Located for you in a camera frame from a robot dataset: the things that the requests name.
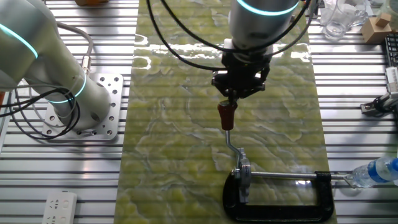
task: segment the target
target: plastic water bottle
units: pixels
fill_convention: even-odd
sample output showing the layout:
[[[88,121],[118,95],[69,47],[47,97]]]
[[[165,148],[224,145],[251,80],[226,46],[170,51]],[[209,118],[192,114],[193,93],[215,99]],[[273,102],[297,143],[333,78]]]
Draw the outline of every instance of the plastic water bottle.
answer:
[[[385,156],[363,165],[347,176],[347,179],[357,187],[368,188],[398,179],[398,159]]]

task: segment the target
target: marble surface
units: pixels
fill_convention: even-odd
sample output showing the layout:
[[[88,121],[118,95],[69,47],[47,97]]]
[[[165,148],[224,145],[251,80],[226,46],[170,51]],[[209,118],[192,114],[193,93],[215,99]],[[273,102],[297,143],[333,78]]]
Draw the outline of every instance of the marble surface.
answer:
[[[152,0],[161,30],[192,62],[221,66],[221,53],[196,43]],[[173,0],[182,22],[206,40],[230,38],[230,0]],[[274,50],[295,39],[302,20]],[[272,59],[266,91],[240,100],[231,141],[252,170],[328,170],[308,36]],[[224,100],[211,72],[179,62],[161,45],[140,1],[115,223],[232,223],[224,214],[224,182],[236,162],[216,109]],[[309,181],[254,179],[251,204],[311,205]],[[329,223],[335,223],[333,217]]]

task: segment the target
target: black cable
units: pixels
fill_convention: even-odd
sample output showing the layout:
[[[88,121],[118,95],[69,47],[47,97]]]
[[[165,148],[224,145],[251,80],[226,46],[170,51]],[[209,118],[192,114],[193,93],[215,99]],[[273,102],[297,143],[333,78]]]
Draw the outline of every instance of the black cable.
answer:
[[[246,54],[246,53],[250,53],[256,50],[261,50],[264,49],[266,47],[271,46],[272,44],[278,42],[280,39],[282,39],[283,37],[286,36],[286,34],[288,34],[295,26],[296,24],[299,22],[299,20],[302,18],[302,16],[305,13],[305,10],[308,9],[308,7],[310,6],[310,3],[312,0],[310,1],[306,1],[302,10],[300,11],[300,13],[297,15],[297,17],[294,19],[294,21],[291,23],[291,25],[289,25],[289,27],[280,35],[278,35],[274,40],[261,45],[261,46],[257,46],[257,47],[253,47],[250,49],[246,49],[246,50],[242,50],[242,49],[226,49],[223,47],[219,47],[215,44],[212,44],[204,39],[202,39],[201,37],[197,36],[196,34],[194,34],[192,31],[190,31],[184,24],[182,24],[182,22],[177,18],[177,16],[174,14],[174,12],[171,10],[171,8],[169,7],[169,5],[167,4],[166,0],[160,0],[163,4],[163,6],[166,8],[167,12],[169,12],[170,16],[174,19],[174,21],[181,27],[182,30],[184,30],[189,36],[191,36],[192,38],[194,38],[195,40],[209,46],[209,47],[213,47],[214,49],[223,51],[223,52],[227,52],[227,53],[242,53],[242,54]]]
[[[307,32],[308,28],[309,28],[310,25],[311,25],[311,22],[312,22],[312,16],[310,16],[310,17],[308,18],[308,22],[307,22],[307,25],[305,26],[304,30],[301,32],[300,35],[298,35],[298,37],[297,37],[295,40],[293,40],[293,42],[291,42],[290,44],[286,45],[284,48],[278,50],[277,52],[274,52],[274,53],[269,54],[269,55],[265,55],[265,57],[271,57],[271,56],[273,56],[273,55],[277,55],[277,54],[282,53],[282,52],[284,52],[285,50],[287,50],[287,49],[293,47],[293,45],[295,45],[295,44],[305,35],[305,33]]]
[[[72,94],[65,95],[65,97],[67,98],[67,100],[68,100],[68,102],[69,102],[69,105],[70,105],[71,110],[73,110],[73,103],[72,103],[72,100],[76,100],[75,97],[74,97]],[[17,101],[19,102],[19,96],[18,96],[17,90],[16,90],[16,99],[17,99]],[[81,111],[80,111],[80,106],[79,106],[79,104],[78,104],[77,102],[76,102],[76,108],[77,108],[77,110],[78,110],[78,115],[77,115],[77,118],[76,118],[75,123],[72,125],[72,121],[73,121],[73,119],[75,118],[74,113],[72,113],[72,114],[71,114],[71,117],[70,117],[70,120],[69,120],[68,124],[66,125],[65,129],[64,129],[63,131],[61,131],[61,133],[59,133],[59,134],[56,135],[56,136],[49,136],[49,135],[43,134],[43,133],[41,133],[39,130],[35,129],[34,126],[33,126],[33,125],[29,122],[29,120],[26,118],[24,112],[21,110],[21,115],[22,115],[22,117],[24,118],[25,122],[26,122],[37,134],[39,134],[39,135],[41,135],[41,136],[43,136],[43,137],[45,137],[45,138],[40,138],[40,137],[36,137],[36,136],[33,136],[33,135],[29,134],[28,132],[26,132],[26,131],[19,125],[18,121],[17,121],[16,118],[15,118],[15,115],[12,114],[11,116],[12,116],[12,119],[14,120],[16,126],[17,126],[25,135],[27,135],[28,137],[33,138],[33,139],[36,139],[36,140],[51,140],[51,139],[55,139],[55,138],[57,138],[57,137],[63,136],[63,135],[65,135],[66,133],[69,133],[69,132],[77,125],[77,123],[78,123],[79,120],[80,120],[80,113],[81,113]]]
[[[7,105],[0,105],[0,108],[7,108],[7,107],[10,107],[10,106],[24,105],[24,104],[26,104],[26,103],[31,103],[32,101],[36,102],[36,101],[38,101],[38,100],[41,100],[42,98],[45,98],[46,96],[48,96],[48,95],[50,95],[50,94],[52,94],[52,93],[60,93],[60,89],[55,89],[55,90],[51,90],[51,91],[45,92],[45,93],[43,93],[43,94],[41,94],[41,95],[39,95],[39,96],[35,96],[35,97],[33,97],[33,98],[29,99],[29,100],[25,100],[25,101],[20,102],[20,103],[13,103],[13,104],[7,104]]]
[[[52,93],[63,93],[63,91],[61,91],[60,89],[55,89],[55,90],[43,93],[43,94],[41,94],[39,96],[36,96],[35,98],[32,98],[30,100],[26,100],[26,101],[23,101],[23,102],[20,102],[20,103],[13,103],[13,104],[10,104],[10,105],[2,105],[2,106],[0,106],[0,108],[6,107],[6,106],[8,108],[11,108],[13,106],[21,106],[21,105],[23,105],[23,104],[25,104],[27,102],[27,104],[25,106],[19,107],[18,109],[14,110],[14,111],[10,110],[10,112],[8,112],[8,113],[0,114],[0,118],[3,118],[3,117],[10,116],[10,115],[13,115],[15,113],[18,113],[18,112],[26,109],[28,106],[34,104],[35,102],[39,101],[42,98],[45,98],[46,96],[48,96],[48,95],[50,95]]]
[[[167,41],[164,39],[162,33],[160,32],[160,29],[158,27],[158,25],[156,24],[156,20],[154,17],[154,13],[152,12],[152,7],[150,6],[150,0],[147,0],[147,7],[148,7],[148,11],[149,11],[149,17],[150,20],[152,21],[152,24],[156,30],[157,35],[159,36],[160,40],[162,41],[162,43],[167,47],[167,49],[174,55],[176,56],[180,61],[182,61],[183,63],[186,63],[187,65],[193,66],[195,68],[200,68],[200,69],[204,69],[204,70],[210,70],[210,71],[226,71],[227,68],[217,68],[217,67],[208,67],[208,66],[204,66],[204,65],[199,65],[193,62],[190,62],[184,58],[182,58],[178,53],[176,53],[171,47],[170,45],[167,43]]]

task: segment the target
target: clamp handle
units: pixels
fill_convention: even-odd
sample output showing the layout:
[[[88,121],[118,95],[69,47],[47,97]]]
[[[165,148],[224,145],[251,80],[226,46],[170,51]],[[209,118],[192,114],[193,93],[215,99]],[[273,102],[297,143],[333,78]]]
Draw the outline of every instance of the clamp handle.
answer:
[[[316,172],[313,185],[317,190],[318,205],[277,206],[246,205],[239,201],[239,182],[232,173],[226,179],[223,205],[227,216],[243,223],[320,223],[333,214],[334,203],[329,172]]]
[[[231,105],[228,100],[218,103],[217,109],[220,113],[221,127],[224,131],[230,131],[234,129],[234,115],[236,108],[238,108],[238,104],[235,103]]]

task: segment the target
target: metal rod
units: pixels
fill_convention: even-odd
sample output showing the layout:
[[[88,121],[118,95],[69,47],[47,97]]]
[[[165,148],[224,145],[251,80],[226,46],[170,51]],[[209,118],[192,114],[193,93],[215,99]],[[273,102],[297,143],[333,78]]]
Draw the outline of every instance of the metal rod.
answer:
[[[235,148],[232,144],[231,144],[231,136],[229,131],[226,131],[225,133],[225,139],[226,139],[226,145],[235,152],[236,154],[236,168],[239,168],[239,162],[241,160],[241,151],[237,148]]]
[[[305,179],[313,180],[317,178],[316,174],[293,174],[293,173],[273,173],[273,172],[251,172],[252,177],[270,177],[270,178],[282,178],[282,179]],[[332,174],[332,180],[344,180],[345,175]]]

